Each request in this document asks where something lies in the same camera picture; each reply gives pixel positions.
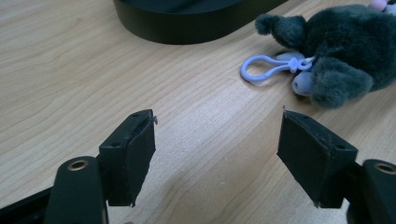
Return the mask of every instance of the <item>wood grain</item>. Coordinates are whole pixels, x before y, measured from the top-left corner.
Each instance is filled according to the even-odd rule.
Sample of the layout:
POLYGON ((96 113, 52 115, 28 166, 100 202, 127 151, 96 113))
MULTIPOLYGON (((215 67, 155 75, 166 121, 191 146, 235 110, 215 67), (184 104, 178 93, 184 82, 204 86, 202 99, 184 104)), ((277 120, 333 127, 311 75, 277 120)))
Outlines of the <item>wood grain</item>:
MULTIPOLYGON (((298 1, 271 13, 306 18, 368 1, 298 1)), ((396 87, 337 110, 295 97, 287 73, 254 87, 247 57, 282 48, 253 22, 219 40, 167 46, 126 31, 108 0, 0 2, 0 207, 52 185, 57 168, 152 108, 157 152, 137 206, 111 223, 346 223, 317 209, 276 156, 283 106, 357 147, 358 162, 396 162, 396 87)))

